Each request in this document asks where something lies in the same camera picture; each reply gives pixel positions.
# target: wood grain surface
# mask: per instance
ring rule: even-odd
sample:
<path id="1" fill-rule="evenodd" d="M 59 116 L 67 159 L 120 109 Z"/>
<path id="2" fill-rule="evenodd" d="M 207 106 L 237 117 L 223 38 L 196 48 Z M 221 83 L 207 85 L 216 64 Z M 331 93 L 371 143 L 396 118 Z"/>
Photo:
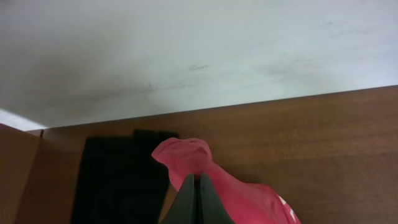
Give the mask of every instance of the wood grain surface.
<path id="1" fill-rule="evenodd" d="M 45 130 L 17 223 L 68 223 L 85 139 L 134 129 L 204 139 L 302 223 L 398 223 L 398 86 Z"/>

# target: red fabric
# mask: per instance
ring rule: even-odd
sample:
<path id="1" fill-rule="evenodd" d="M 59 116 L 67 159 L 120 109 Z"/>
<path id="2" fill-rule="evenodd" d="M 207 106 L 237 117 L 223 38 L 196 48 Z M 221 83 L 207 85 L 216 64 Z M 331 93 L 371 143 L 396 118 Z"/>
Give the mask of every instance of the red fabric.
<path id="1" fill-rule="evenodd" d="M 170 138 L 155 149 L 152 157 L 169 168 L 170 181 L 177 190 L 188 174 L 206 173 L 235 224 L 300 223 L 287 203 L 270 187 L 243 183 L 215 164 L 205 141 Z"/>

